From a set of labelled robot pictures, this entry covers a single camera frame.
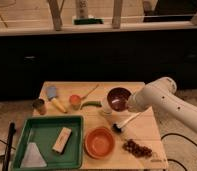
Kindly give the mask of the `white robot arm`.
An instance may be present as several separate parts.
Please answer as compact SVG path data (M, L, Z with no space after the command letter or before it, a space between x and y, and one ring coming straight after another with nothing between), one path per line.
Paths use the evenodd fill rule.
M157 106L197 133L197 106L176 97L176 90L177 85L172 78L162 77L134 92L127 101L127 109L143 112L150 106Z

